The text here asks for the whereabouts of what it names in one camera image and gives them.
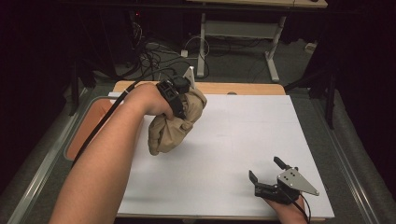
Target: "hand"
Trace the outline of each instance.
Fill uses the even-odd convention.
[[[173,119],[170,105],[161,96],[157,87],[152,83],[145,83],[135,87],[124,100],[125,104],[143,109],[146,115],[165,114],[168,119]]]
[[[282,224],[306,223],[304,214],[294,204],[282,204],[267,199],[264,200],[276,211],[277,217]],[[304,209],[304,200],[302,196],[300,196],[296,202]]]

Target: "desk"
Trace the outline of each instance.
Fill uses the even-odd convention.
[[[201,2],[203,4],[243,4],[253,6],[270,6],[270,7],[327,7],[325,0],[312,2],[310,0],[188,0],[192,2]],[[200,55],[197,64],[197,76],[205,76],[205,36],[206,35],[224,35],[235,37],[252,37],[272,39],[272,46],[265,51],[265,60],[273,82],[279,82],[279,76],[274,63],[274,54],[280,35],[282,33],[286,16],[282,16],[278,23],[255,23],[255,22],[235,22],[235,21],[207,21],[206,14],[202,14],[201,19],[201,42]]]
[[[118,83],[114,91],[123,91],[130,83]],[[318,197],[305,195],[313,219],[333,217],[293,105],[281,86],[197,83],[197,87],[208,99],[204,114],[171,152],[149,154],[144,139],[152,117],[145,117],[143,141],[136,146],[119,217],[276,219],[274,211],[254,196],[248,180],[251,169],[261,182],[275,184],[281,170],[274,156],[298,166],[319,190]],[[230,91],[241,95],[222,95]],[[254,95],[242,95],[249,92]]]

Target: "white paper sheet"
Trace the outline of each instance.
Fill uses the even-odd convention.
[[[273,185],[283,171],[278,156],[320,192],[304,194],[312,217],[333,217],[332,207],[287,95],[207,94],[204,114],[169,153],[151,156],[145,122],[137,144],[119,215],[191,217],[275,217],[254,196],[248,178]]]

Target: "wire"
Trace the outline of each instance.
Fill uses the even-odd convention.
[[[205,43],[207,44],[207,53],[205,54],[205,56],[208,55],[208,54],[209,54],[209,51],[210,51],[209,43],[207,43],[207,41],[206,41],[205,39],[201,38],[201,37],[198,36],[198,35],[197,35],[197,36],[194,36],[194,37],[192,37],[192,38],[190,38],[190,39],[187,41],[186,45],[184,46],[184,49],[187,48],[187,45],[189,45],[189,43],[190,43],[193,39],[197,39],[197,38],[204,40]]]
[[[77,156],[75,157],[72,168],[78,161],[78,159],[81,157],[82,153],[85,151],[87,148],[88,144],[91,142],[91,140],[97,135],[99,130],[103,127],[103,125],[107,122],[107,120],[110,118],[110,116],[114,113],[116,108],[120,105],[120,103],[124,100],[124,98],[128,95],[129,92],[131,92],[134,87],[142,80],[144,80],[146,77],[151,76],[152,74],[155,74],[157,72],[163,71],[163,70],[172,70],[174,72],[174,76],[177,74],[176,70],[170,67],[165,67],[161,68],[155,71],[152,71],[148,74],[143,75],[139,79],[137,79],[134,83],[132,83],[121,95],[119,98],[117,98],[116,102],[113,104],[113,106],[110,107],[110,109],[106,112],[105,116],[99,121],[99,123],[96,125],[96,127],[93,129],[93,131],[90,133],[88,138],[85,140],[85,142],[82,144],[80,150],[78,151]]]
[[[306,200],[306,198],[303,196],[303,194],[300,193],[300,195],[301,195],[301,197],[303,197],[303,199],[306,203],[306,206],[308,207],[308,223],[309,223],[309,222],[311,222],[311,207],[309,206],[309,203]]]
[[[282,188],[278,188],[278,189],[279,189],[279,191],[282,192],[286,197],[288,197],[288,199],[290,200],[290,202],[293,203],[294,206],[296,206],[297,209],[300,210],[301,213],[303,213],[304,219],[305,219],[306,223],[309,224],[309,223],[311,222],[311,209],[309,208],[309,205],[308,205],[308,208],[309,208],[309,218],[308,218],[308,216],[306,215],[304,209],[303,209],[299,204],[297,204],[297,202],[295,202],[295,201],[289,196],[289,194],[287,194],[285,191],[283,191]]]

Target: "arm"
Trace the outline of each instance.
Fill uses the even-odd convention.
[[[294,204],[281,204],[271,200],[264,199],[275,211],[282,224],[299,224],[306,223],[303,213]],[[299,197],[296,201],[304,209],[303,197]]]
[[[172,109],[153,84],[136,87],[71,170],[49,223],[113,223],[131,169],[135,136],[145,115]]]

